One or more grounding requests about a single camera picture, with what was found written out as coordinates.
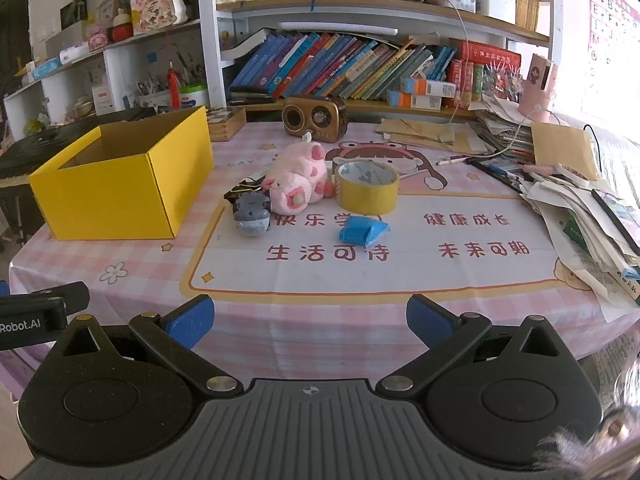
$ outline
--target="metal screw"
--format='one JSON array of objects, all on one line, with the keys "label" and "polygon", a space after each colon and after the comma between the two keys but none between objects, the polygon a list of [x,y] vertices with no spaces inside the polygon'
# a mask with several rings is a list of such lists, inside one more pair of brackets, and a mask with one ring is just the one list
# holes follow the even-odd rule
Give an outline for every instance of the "metal screw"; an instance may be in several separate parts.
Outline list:
[{"label": "metal screw", "polygon": [[402,375],[389,375],[382,379],[382,386],[392,392],[405,392],[414,387],[414,382]]},{"label": "metal screw", "polygon": [[207,381],[207,388],[214,392],[230,392],[238,386],[238,381],[227,375],[212,377]]}]

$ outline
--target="pink checkered tablecloth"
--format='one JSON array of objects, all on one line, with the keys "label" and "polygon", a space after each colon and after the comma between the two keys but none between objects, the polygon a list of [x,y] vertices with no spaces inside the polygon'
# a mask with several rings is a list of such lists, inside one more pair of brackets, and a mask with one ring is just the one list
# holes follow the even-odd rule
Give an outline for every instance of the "pink checkered tablecloth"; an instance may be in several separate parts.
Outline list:
[{"label": "pink checkered tablecloth", "polygon": [[[350,124],[342,142],[380,142],[374,128]],[[171,311],[187,299],[178,284],[222,194],[292,142],[281,123],[250,123],[229,142],[214,143],[216,169],[173,240],[60,242],[44,226],[11,262],[12,293],[81,280],[91,292],[87,312],[103,324],[121,324],[149,310]],[[443,156],[423,152],[432,161]],[[475,193],[513,194],[465,164],[439,166],[438,171],[448,190],[460,192],[460,200],[471,185]],[[243,272],[249,279],[250,269]],[[254,377],[377,381],[425,350],[406,326],[404,304],[215,303],[213,330],[196,351],[245,384]],[[456,314],[481,312],[494,324],[518,325],[529,314],[542,314],[577,358],[599,350],[640,318],[639,312],[606,323],[592,292],[568,286],[442,304]],[[45,354],[45,346],[0,352],[0,380],[19,397]]]}]

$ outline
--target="yellow cardboard box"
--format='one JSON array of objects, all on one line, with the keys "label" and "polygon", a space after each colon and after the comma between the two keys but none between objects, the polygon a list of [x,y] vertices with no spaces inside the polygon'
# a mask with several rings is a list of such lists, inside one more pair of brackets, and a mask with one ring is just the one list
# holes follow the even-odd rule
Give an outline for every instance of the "yellow cardboard box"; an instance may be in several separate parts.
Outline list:
[{"label": "yellow cardboard box", "polygon": [[99,126],[29,183],[59,240],[173,238],[212,169],[199,107]]}]

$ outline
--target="cartoon girl print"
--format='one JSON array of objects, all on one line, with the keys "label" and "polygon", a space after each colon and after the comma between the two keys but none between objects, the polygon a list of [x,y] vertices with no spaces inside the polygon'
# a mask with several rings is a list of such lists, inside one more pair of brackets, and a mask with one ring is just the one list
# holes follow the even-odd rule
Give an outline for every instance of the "cartoon girl print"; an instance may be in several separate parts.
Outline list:
[{"label": "cartoon girl print", "polygon": [[420,180],[429,189],[444,189],[447,180],[433,169],[427,158],[416,150],[410,150],[398,142],[341,142],[339,148],[329,150],[326,160],[341,164],[352,158],[364,158],[391,166],[400,174],[401,186],[407,178],[420,174]]}]

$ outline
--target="robot.ai logo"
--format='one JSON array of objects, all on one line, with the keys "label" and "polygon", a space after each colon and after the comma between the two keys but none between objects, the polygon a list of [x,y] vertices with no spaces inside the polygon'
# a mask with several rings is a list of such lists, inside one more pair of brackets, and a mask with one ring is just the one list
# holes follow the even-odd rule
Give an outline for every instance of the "robot.ai logo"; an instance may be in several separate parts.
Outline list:
[{"label": "robot.ai logo", "polygon": [[30,330],[32,328],[40,328],[39,319],[31,319],[31,321],[21,321],[20,323],[0,323],[0,333],[18,332],[18,330]]}]

